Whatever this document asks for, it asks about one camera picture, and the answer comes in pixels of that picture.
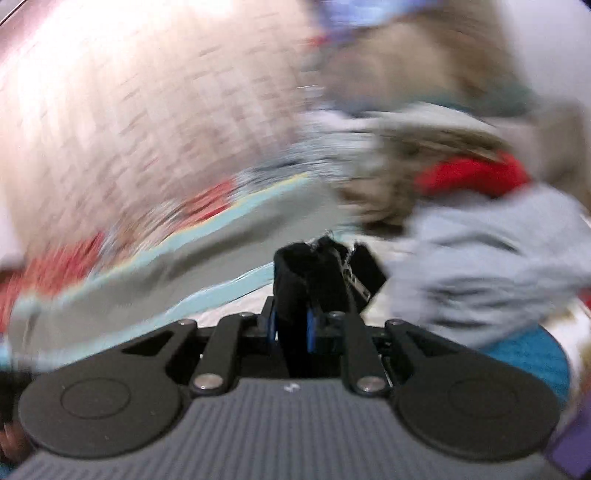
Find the beige woven surface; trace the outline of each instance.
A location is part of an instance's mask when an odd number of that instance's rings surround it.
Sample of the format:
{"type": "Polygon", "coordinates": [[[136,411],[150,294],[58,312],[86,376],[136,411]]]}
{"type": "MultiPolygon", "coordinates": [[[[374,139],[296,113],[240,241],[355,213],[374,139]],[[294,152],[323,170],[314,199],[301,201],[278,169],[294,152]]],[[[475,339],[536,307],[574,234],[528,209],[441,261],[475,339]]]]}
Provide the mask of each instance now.
{"type": "Polygon", "coordinates": [[[0,27],[0,174],[24,244],[73,241],[286,145],[298,0],[29,0],[0,27]]]}

